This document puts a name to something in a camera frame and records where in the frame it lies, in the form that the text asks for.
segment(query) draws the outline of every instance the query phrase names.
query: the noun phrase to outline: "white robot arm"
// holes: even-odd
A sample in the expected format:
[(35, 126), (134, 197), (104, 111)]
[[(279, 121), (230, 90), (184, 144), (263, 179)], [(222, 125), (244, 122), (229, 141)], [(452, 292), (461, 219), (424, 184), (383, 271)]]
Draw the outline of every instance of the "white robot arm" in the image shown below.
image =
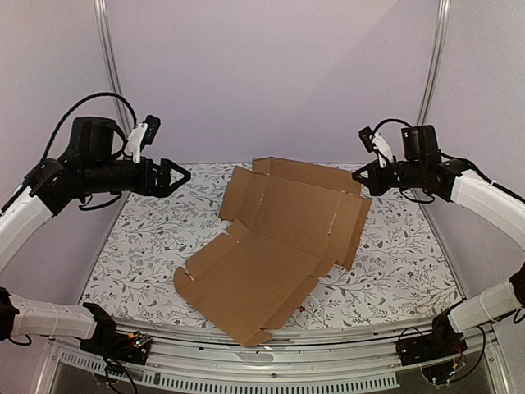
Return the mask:
[[(432, 197), (418, 201), (431, 203), (434, 195), (445, 201), (477, 213), (525, 250), (525, 201), (501, 185), (490, 180), (467, 159), (452, 158), (438, 148), (433, 126), (411, 127), (404, 121), (389, 119), (405, 125), (402, 129), (405, 161), (385, 162), (385, 143), (375, 145), (377, 128), (370, 127), (359, 132), (369, 152), (378, 160), (354, 173), (354, 179), (366, 186), (371, 195), (382, 195), (391, 188), (403, 193), (408, 188), (418, 188)], [(525, 265), (509, 280), (502, 282), (480, 295), (447, 309), (432, 322), (432, 334), (428, 338), (410, 338), (400, 341), (401, 359), (423, 362), (440, 356), (452, 355), (455, 349), (464, 348), (462, 332), (481, 324), (495, 322), (525, 306)], [(414, 352), (414, 343), (420, 341), (421, 354)]]
[[(110, 93), (89, 97), (100, 96), (121, 99)], [(77, 117), (66, 152), (59, 159), (44, 155), (0, 211), (0, 273), (23, 244), (73, 199), (84, 204), (80, 209), (90, 210), (108, 206), (87, 207), (86, 198), (95, 193), (109, 192), (118, 198), (122, 191), (130, 190), (166, 197), (185, 184), (190, 173), (184, 168), (165, 158), (157, 165), (140, 156), (142, 148), (153, 142), (159, 126), (160, 120), (149, 115), (126, 140), (111, 119)], [(117, 153), (112, 153), (114, 132), (124, 141), (124, 147)], [(172, 182), (172, 171), (179, 172), (182, 178)], [(82, 340), (81, 349), (113, 360), (144, 364), (148, 356), (148, 337), (139, 332), (129, 336), (116, 333), (114, 320), (98, 305), (56, 305), (27, 300), (0, 287), (0, 341), (13, 341), (12, 337), (30, 334), (76, 337)], [(121, 352), (115, 345), (119, 343), (137, 351)]]

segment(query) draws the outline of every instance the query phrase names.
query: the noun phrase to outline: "black cable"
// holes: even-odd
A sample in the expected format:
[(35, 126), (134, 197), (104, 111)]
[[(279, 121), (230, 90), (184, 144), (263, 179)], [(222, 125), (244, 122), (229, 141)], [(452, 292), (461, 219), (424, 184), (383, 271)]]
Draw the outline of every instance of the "black cable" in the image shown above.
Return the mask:
[(115, 202), (117, 202), (120, 197), (122, 197), (122, 193), (119, 191), (117, 194), (116, 194), (116, 197), (114, 199), (110, 199), (109, 201), (107, 201), (106, 203), (102, 203), (100, 205), (95, 205), (94, 207), (88, 207), (88, 203), (84, 204), (84, 205), (79, 205), (79, 210), (81, 210), (82, 212), (89, 212), (89, 211), (95, 211), (97, 209), (102, 209), (102, 208), (106, 208), (106, 207), (109, 207), (110, 205), (114, 204)]
[(133, 123), (137, 123), (137, 116), (135, 115), (135, 111), (131, 107), (131, 104), (128, 103), (128, 101), (120, 96), (119, 94), (113, 93), (113, 92), (99, 92), (95, 94), (91, 94), (89, 96), (84, 97), (80, 101), (78, 101), (73, 107), (69, 108), (69, 110), (62, 116), (60, 121), (58, 121), (57, 125), (55, 126), (55, 129), (51, 133), (51, 137), (49, 138), (48, 145), (46, 146), (46, 149), (43, 151), (42, 158), (39, 160), (36, 166), (33, 167), (33, 169), (25, 176), (24, 180), (22, 181), (21, 186), (18, 188), (18, 190), (15, 192), (14, 195), (11, 196), (11, 198), (3, 205), (2, 212), (6, 212), (7, 209), (16, 201), (18, 197), (21, 196), (21, 194), (24, 192), (25, 188), (29, 184), (29, 179), (33, 175), (33, 172), (35, 168), (40, 168), (43, 165), (43, 162), (49, 155), (49, 150), (51, 149), (53, 142), (55, 141), (55, 138), (57, 137), (58, 131), (60, 130), (60, 127), (64, 124), (66, 119), (83, 103), (86, 103), (89, 100), (95, 99), (97, 97), (113, 97), (115, 99), (118, 99), (124, 103), (124, 105), (128, 108), (130, 111), (131, 117), (133, 118)]
[(401, 195), (403, 197), (405, 197), (408, 201), (411, 201), (413, 203), (418, 203), (418, 204), (432, 204), (434, 201), (436, 201), (436, 197), (434, 197), (433, 195), (429, 195), (429, 197), (431, 197), (432, 199), (413, 199), (412, 197), (408, 197), (404, 191), (400, 190), (399, 191), (401, 193)]
[(7, 338), (7, 340), (12, 343), (13, 345), (17, 345), (17, 346), (31, 346), (33, 344), (33, 340), (31, 339), (31, 337), (29, 335), (26, 335), (25, 336), (27, 338), (27, 342), (18, 342), (18, 341), (15, 341), (14, 339), (12, 338)]
[(401, 338), (403, 338), (403, 335), (408, 331), (408, 330), (414, 330), (414, 331), (417, 331), (419, 335), (421, 335), (421, 338), (425, 339), (425, 336), (423, 335), (423, 333), (421, 331), (419, 331), (419, 329), (417, 327), (406, 327), (401, 333), (400, 335), (398, 336), (397, 338), (397, 342), (395, 343), (395, 351), (399, 353), (399, 343), (401, 342)]
[[(119, 369), (115, 369), (114, 366), (109, 367), (109, 365), (110, 365), (108, 363), (109, 360), (112, 363), (116, 364)], [(104, 373), (106, 374), (106, 384), (113, 392), (116, 392), (117, 394), (123, 394), (122, 392), (119, 392), (117, 389), (115, 389), (114, 386), (113, 386), (113, 383), (111, 383), (109, 381), (109, 369), (111, 369), (113, 371), (116, 370), (117, 372), (124, 373), (126, 375), (126, 377), (130, 380), (131, 386), (133, 387), (133, 393), (134, 394), (139, 394), (139, 388), (137, 387), (137, 385), (135, 383), (135, 380), (133, 380), (133, 378), (131, 377), (131, 374), (128, 372), (126, 367), (124, 365), (122, 365), (122, 363), (119, 360), (112, 359), (111, 357), (104, 357), (104, 361), (106, 362), (106, 368), (104, 369)]]
[(516, 311), (516, 313), (514, 314), (514, 319), (513, 319), (514, 324), (520, 324), (523, 320), (525, 320), (525, 313), (520, 318), (518, 317), (520, 310), (525, 310), (525, 309), (518, 309)]
[(84, 204), (79, 205), (79, 210), (82, 210), (82, 208), (87, 207), (92, 199), (93, 199), (93, 195), (89, 195), (88, 200)]
[(43, 151), (42, 158), (40, 159), (40, 162), (45, 160), (49, 154), (49, 150), (51, 149), (51, 146), (53, 145), (53, 142), (55, 141), (55, 138), (57, 137), (58, 131), (62, 127), (62, 124), (66, 121), (66, 119), (83, 103), (86, 103), (89, 100), (95, 99), (97, 97), (113, 97), (117, 100), (122, 101), (122, 103), (128, 108), (130, 111), (130, 115), (133, 118), (133, 124), (137, 123), (137, 116), (135, 115), (135, 111), (131, 107), (131, 104), (128, 103), (128, 101), (120, 96), (119, 94), (113, 93), (113, 92), (99, 92), (95, 94), (90, 94), (89, 96), (84, 97), (80, 101), (78, 101), (73, 107), (69, 108), (69, 110), (62, 116), (60, 121), (58, 121), (55, 130), (52, 131), (51, 138), (49, 139), (48, 146), (46, 146), (46, 149)]
[(390, 117), (388, 119), (384, 119), (382, 121), (380, 121), (376, 128), (374, 129), (374, 133), (376, 133), (379, 129), (381, 129), (386, 123), (399, 123), (401, 125), (404, 125), (404, 126), (407, 126), (407, 127), (412, 127), (412, 125), (410, 125), (410, 123), (402, 120), (402, 119), (396, 119), (394, 117)]
[(486, 346), (486, 334), (485, 334), (485, 330), (483, 330), (483, 328), (477, 326), (476, 327), (479, 331), (482, 332), (482, 335), (483, 335), (483, 345), (482, 345), (482, 352), (479, 354), (479, 357), (477, 358), (476, 360), (476, 363), (474, 364), (474, 366), (472, 368), (470, 368), (470, 370), (465, 374), (465, 375), (462, 375), (460, 376), (459, 378), (457, 379), (452, 379), (450, 380), (451, 383), (456, 383), (456, 382), (459, 382), (463, 379), (465, 379), (467, 376), (469, 376), (472, 372), (474, 372), (477, 368), (477, 366), (482, 362), (483, 360), (483, 356), (485, 355), (485, 346)]
[(454, 156), (450, 156), (450, 155), (445, 154), (445, 153), (442, 153), (441, 156), (444, 157), (444, 158), (448, 158), (449, 160), (459, 160), (459, 161), (462, 161), (463, 163), (466, 163), (468, 165), (468, 167), (470, 169), (474, 170), (476, 172), (476, 174), (478, 174), (485, 182), (490, 183), (496, 189), (499, 189), (499, 190), (503, 191), (507, 195), (510, 195), (511, 197), (513, 197), (513, 198), (517, 199), (518, 201), (521, 201), (522, 203), (525, 204), (525, 199), (521, 195), (519, 195), (517, 193), (514, 193), (512, 190), (507, 189), (505, 186), (500, 185), (499, 183), (494, 182), (491, 178), (489, 178), (487, 175), (485, 175), (483, 173), (483, 171), (480, 170), (479, 167), (476, 164), (474, 164), (473, 162), (471, 162), (467, 158), (456, 158)]

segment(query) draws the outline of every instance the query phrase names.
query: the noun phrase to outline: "cardboard box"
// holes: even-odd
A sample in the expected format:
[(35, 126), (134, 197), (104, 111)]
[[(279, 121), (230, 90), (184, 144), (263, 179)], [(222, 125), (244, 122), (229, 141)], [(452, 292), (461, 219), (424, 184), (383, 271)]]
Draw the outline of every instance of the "cardboard box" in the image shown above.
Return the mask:
[(352, 173), (279, 158), (236, 167), (233, 223), (175, 271), (177, 291), (242, 346), (268, 341), (337, 263), (350, 268), (370, 208)]

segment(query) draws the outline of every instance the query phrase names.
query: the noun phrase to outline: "floral tablecloth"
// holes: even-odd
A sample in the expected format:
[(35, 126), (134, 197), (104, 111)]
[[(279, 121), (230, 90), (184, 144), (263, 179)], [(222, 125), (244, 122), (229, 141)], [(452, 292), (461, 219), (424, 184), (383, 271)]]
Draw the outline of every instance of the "floral tablecloth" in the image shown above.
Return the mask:
[[(177, 266), (228, 225), (218, 213), (233, 166), (187, 166), (192, 180), (167, 199), (131, 195), (82, 299), (117, 318), (212, 328), (177, 294), (172, 279)], [(392, 190), (374, 198), (352, 269), (333, 267), (282, 329), (430, 317), (459, 300), (420, 207)]]

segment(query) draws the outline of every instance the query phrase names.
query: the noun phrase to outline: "white wall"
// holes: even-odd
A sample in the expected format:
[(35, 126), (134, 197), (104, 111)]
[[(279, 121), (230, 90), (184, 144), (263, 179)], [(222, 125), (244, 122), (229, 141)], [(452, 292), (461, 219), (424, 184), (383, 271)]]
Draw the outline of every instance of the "white wall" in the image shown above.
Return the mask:
[(364, 162), (358, 130), (416, 120), (438, 1), (107, 6), (122, 87), (162, 119), (149, 152), (181, 163)]
[[(429, 122), (442, 150), (470, 158), (525, 195), (525, 3), (452, 2), (445, 56)], [(476, 215), (451, 204), (429, 207), (454, 265), (473, 296), (519, 270), (525, 254)], [(497, 323), (516, 387), (523, 392), (525, 324)]]
[[(62, 114), (87, 94), (107, 90), (91, 0), (0, 2), (0, 205), (38, 162)], [(76, 115), (115, 118), (109, 98)], [(66, 146), (63, 127), (52, 155)], [(20, 296), (76, 303), (115, 207), (80, 213), (71, 203), (38, 232), (0, 276)], [(43, 341), (0, 344), (0, 392), (30, 392)]]

